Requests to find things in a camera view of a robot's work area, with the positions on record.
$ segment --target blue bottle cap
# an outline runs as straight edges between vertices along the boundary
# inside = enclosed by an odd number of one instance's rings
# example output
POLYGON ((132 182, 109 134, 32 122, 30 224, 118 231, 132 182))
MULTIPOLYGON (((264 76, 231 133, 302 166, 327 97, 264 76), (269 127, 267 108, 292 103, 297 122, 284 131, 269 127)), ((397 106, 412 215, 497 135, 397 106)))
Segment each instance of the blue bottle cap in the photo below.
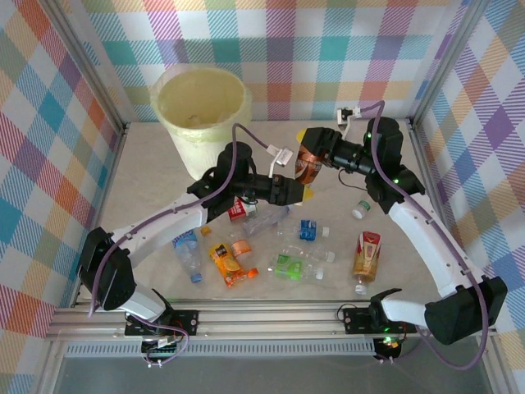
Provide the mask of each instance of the blue bottle cap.
POLYGON ((192 283, 199 283, 203 280, 203 276, 200 273, 192 275, 190 278, 192 283))

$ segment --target gray floor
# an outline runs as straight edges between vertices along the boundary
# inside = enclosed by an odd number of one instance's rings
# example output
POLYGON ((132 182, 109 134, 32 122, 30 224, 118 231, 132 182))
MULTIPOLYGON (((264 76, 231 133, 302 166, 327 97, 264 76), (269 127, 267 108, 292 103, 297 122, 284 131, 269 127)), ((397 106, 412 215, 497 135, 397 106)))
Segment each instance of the gray floor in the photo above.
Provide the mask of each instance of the gray floor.
MULTIPOLYGON (((471 338, 443 348, 456 363, 470 360, 476 350, 471 338)), ((483 394, 492 390, 482 364, 467 372, 456 372, 423 347, 394 365, 379 365, 370 356, 184 357, 162 369, 148 369, 135 358, 71 358, 62 363, 55 392, 483 394)))

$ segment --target black mounting bracket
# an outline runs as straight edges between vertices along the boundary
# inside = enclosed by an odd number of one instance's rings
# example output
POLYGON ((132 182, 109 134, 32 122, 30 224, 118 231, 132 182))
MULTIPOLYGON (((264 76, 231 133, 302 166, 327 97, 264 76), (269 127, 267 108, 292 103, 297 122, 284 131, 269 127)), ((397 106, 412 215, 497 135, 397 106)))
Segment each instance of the black mounting bracket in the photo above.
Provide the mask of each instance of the black mounting bracket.
POLYGON ((408 334, 417 332, 413 324, 401 322, 389 322, 384 327, 379 328, 374 324, 368 308, 344 308, 342 310, 346 334, 403 335, 404 326, 406 326, 408 334))

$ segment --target clear plastic bottle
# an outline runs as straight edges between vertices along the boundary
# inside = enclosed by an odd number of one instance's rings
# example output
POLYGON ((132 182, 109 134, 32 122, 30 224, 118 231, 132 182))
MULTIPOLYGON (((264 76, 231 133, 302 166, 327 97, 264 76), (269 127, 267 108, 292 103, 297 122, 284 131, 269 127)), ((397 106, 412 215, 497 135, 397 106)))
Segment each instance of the clear plastic bottle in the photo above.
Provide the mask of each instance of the clear plastic bottle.
POLYGON ((285 245, 281 253, 301 259, 308 259, 318 263, 333 263, 336 253, 316 243, 302 242, 302 245, 285 245))
POLYGON ((364 192, 361 197, 359 197, 359 202, 352 209, 352 215, 356 219, 364 218, 374 203, 375 201, 368 195, 368 192, 364 192))
POLYGON ((255 236, 265 228, 269 228, 285 218, 290 213, 288 205, 280 207, 270 205, 266 210, 259 212, 254 218, 248 219, 243 223, 243 229, 247 237, 255 236))
POLYGON ((330 235, 329 227, 318 226, 315 220, 284 220, 277 225, 278 236, 290 238, 298 236, 301 240, 315 241, 319 236, 330 235))
POLYGON ((189 275, 192 283, 199 283, 203 280, 203 275, 200 273, 201 258, 199 251, 199 243, 193 230, 180 234, 173 240, 175 253, 179 258, 180 265, 189 275))
POLYGON ((316 282, 324 278, 324 269, 315 263, 286 254, 279 254, 268 265, 268 272, 275 277, 282 277, 296 282, 316 282))
POLYGON ((363 231, 355 247, 352 276, 358 282, 355 292, 361 296, 367 294, 368 284, 374 282, 377 264, 381 253, 381 236, 375 232, 363 231))

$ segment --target green label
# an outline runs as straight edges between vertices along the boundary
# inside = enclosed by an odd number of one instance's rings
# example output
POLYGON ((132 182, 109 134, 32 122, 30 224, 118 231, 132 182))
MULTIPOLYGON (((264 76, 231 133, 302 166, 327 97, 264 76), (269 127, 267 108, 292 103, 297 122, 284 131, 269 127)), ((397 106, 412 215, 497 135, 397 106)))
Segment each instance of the green label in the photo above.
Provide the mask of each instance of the green label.
POLYGON ((299 281, 303 276, 303 261, 291 258, 286 254, 279 254, 276 273, 285 275, 292 281, 299 281))
POLYGON ((358 205, 361 205, 361 206, 364 207, 367 211, 369 211, 370 208, 371 208, 371 207, 370 207, 370 204, 367 203, 367 202, 366 202, 365 200, 363 200, 363 199, 362 199, 361 201, 358 202, 358 205))

